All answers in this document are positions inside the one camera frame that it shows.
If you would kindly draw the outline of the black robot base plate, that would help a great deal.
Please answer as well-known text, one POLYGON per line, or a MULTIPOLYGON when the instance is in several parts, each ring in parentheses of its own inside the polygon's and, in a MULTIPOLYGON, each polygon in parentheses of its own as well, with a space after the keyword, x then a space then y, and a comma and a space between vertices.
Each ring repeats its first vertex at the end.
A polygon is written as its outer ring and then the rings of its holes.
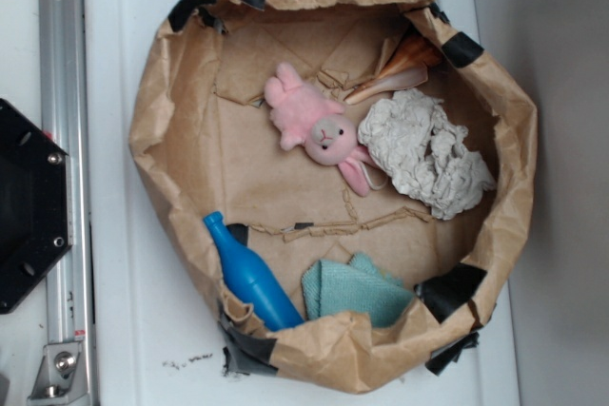
POLYGON ((1 313, 13 312, 71 246, 67 154, 1 101, 1 313))

